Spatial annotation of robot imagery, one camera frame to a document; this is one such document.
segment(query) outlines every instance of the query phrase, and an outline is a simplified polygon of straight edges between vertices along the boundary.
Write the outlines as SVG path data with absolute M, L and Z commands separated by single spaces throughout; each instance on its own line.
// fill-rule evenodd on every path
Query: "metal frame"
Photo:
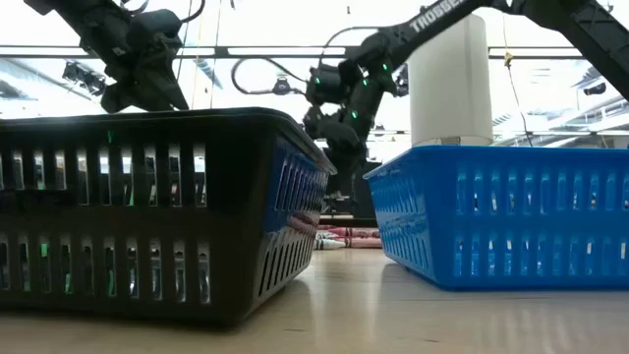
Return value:
M 242 59 L 242 58 L 289 58 L 289 59 L 318 59 L 333 58 L 343 59 L 346 57 L 345 53 L 351 52 L 359 48 L 358 45 L 330 45 L 323 48 L 320 45 L 265 45 L 265 46 L 247 46 L 247 45 L 199 45 L 199 46 L 186 46 L 182 48 L 181 53 L 177 55 L 177 59 Z M 252 54 L 235 54 L 230 51 L 238 51 L 247 49 Z M 304 54 L 299 53 L 303 49 L 319 49 L 320 53 Z M 489 46 L 487 48 L 487 57 L 490 60 L 502 60 L 502 55 L 489 55 L 491 50 L 505 50 L 503 46 Z M 509 47 L 509 50 L 562 50 L 562 49 L 574 49 L 571 47 L 535 47 L 535 46 L 521 46 L 521 47 Z M 98 59 L 97 56 L 89 53 L 83 54 L 54 54 L 46 53 L 46 50 L 59 51 L 59 50 L 82 50 L 76 45 L 0 45 L 0 59 Z M 196 51 L 196 54 L 186 54 L 186 51 Z M 575 55 L 515 55 L 515 60 L 584 60 L 583 56 Z

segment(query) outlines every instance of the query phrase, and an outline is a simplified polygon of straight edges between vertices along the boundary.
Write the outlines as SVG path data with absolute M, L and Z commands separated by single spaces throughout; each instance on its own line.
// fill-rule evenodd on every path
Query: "red object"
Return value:
M 380 231 L 376 228 L 334 227 L 325 231 L 350 238 L 380 238 Z

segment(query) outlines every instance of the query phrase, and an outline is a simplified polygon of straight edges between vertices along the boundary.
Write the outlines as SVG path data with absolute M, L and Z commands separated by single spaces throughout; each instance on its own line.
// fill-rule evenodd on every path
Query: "wooden table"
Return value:
M 229 331 L 5 314 L 0 353 L 629 353 L 629 293 L 448 293 L 381 251 L 318 251 Z

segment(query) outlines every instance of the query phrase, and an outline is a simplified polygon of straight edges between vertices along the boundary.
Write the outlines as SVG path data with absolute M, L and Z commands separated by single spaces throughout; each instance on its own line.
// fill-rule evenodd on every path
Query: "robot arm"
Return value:
M 625 97 L 629 98 L 629 32 L 596 0 L 439 0 L 408 22 L 381 28 L 338 67 L 311 69 L 304 118 L 313 139 L 326 139 L 325 151 L 338 174 L 328 192 L 348 183 L 363 164 L 366 141 L 385 92 L 395 93 L 391 74 L 422 44 L 481 7 L 526 16 L 561 32 Z M 324 103 L 341 108 L 322 114 Z
M 46 15 L 56 11 L 81 37 L 81 47 L 107 65 L 116 84 L 101 105 L 116 113 L 130 105 L 147 111 L 189 109 L 172 70 L 182 47 L 182 21 L 168 10 L 133 14 L 112 0 L 25 0 Z

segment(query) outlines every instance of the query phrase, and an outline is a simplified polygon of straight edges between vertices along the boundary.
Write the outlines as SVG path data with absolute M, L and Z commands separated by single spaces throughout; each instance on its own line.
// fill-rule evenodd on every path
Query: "white container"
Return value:
M 493 140 L 485 21 L 468 16 L 411 55 L 411 140 L 490 145 Z

